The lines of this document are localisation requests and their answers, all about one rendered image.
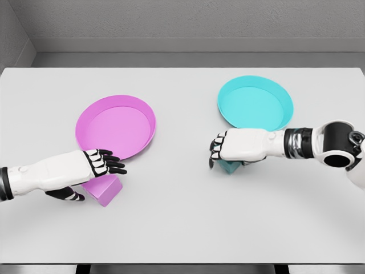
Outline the pink block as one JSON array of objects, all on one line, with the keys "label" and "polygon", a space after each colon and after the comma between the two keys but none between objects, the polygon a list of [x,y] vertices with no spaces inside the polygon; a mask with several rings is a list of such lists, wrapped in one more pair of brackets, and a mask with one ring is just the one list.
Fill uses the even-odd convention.
[{"label": "pink block", "polygon": [[83,183],[82,188],[100,205],[106,207],[122,190],[123,185],[120,179],[112,174],[93,178]]}]

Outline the cyan round plate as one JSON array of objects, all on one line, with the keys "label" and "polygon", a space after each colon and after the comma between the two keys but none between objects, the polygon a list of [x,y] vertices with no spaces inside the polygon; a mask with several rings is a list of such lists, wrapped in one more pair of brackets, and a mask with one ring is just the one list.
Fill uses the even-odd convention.
[{"label": "cyan round plate", "polygon": [[245,75],[226,82],[217,95],[222,117],[236,128],[276,131],[286,127],[294,114],[290,94],[277,82]]}]

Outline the cyan block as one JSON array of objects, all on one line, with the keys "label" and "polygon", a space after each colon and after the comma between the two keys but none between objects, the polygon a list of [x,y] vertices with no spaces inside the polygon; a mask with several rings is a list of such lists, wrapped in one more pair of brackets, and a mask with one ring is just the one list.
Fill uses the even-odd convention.
[{"label": "cyan block", "polygon": [[227,174],[232,174],[235,170],[242,166],[241,161],[218,160],[217,163],[226,171]]}]

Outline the pink round plate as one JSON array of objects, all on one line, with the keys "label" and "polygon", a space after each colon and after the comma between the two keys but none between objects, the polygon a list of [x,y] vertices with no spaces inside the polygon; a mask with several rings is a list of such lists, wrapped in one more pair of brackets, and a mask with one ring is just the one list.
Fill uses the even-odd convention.
[{"label": "pink round plate", "polygon": [[149,104],[130,95],[113,95],[89,105],[80,115],[75,137],[83,150],[110,150],[128,159],[149,145],[156,116]]}]

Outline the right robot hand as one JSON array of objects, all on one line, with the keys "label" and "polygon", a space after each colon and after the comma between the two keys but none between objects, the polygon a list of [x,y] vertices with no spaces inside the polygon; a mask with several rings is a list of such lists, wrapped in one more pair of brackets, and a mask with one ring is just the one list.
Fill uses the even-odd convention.
[{"label": "right robot hand", "polygon": [[245,165],[266,159],[268,137],[268,131],[252,128],[231,128],[219,133],[209,147],[209,168],[218,160]]}]

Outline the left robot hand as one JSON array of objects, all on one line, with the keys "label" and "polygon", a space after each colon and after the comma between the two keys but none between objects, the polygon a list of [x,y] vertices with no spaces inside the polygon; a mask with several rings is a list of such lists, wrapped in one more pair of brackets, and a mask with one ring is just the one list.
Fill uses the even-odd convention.
[{"label": "left robot hand", "polygon": [[125,175],[127,170],[120,158],[104,149],[76,150],[52,156],[42,163],[38,188],[59,200],[82,202],[84,195],[72,187],[104,175]]}]

